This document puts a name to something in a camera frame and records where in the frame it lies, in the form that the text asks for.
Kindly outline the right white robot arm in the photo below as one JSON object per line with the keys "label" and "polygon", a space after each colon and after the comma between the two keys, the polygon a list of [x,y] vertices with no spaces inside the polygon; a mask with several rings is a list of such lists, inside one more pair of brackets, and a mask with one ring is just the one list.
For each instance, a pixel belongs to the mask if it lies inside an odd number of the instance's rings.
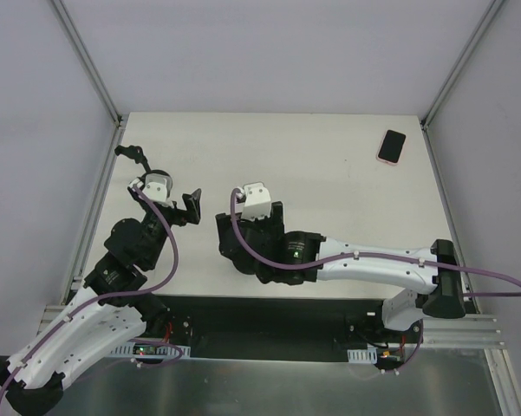
{"label": "right white robot arm", "polygon": [[238,214],[215,217],[218,250],[235,269],[261,283],[289,286],[352,280],[400,288],[384,300],[373,320],[374,335],[390,342],[425,317],[465,316],[462,282],[453,243],[437,239],[429,247],[378,249],[345,243],[319,233],[286,231],[283,205],[272,204],[262,219]]}

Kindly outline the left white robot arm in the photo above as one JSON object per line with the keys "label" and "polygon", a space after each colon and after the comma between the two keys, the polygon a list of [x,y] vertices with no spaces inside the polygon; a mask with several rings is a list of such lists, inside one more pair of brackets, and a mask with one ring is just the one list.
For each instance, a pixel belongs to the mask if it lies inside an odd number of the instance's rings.
{"label": "left white robot arm", "polygon": [[183,209],[154,197],[145,186],[132,185],[129,191],[145,217],[117,223],[106,254],[63,311],[26,347],[0,355],[0,412],[7,401],[20,415],[45,415],[114,349],[164,331],[167,309],[155,293],[179,268],[172,228],[199,223],[201,191],[184,195]]}

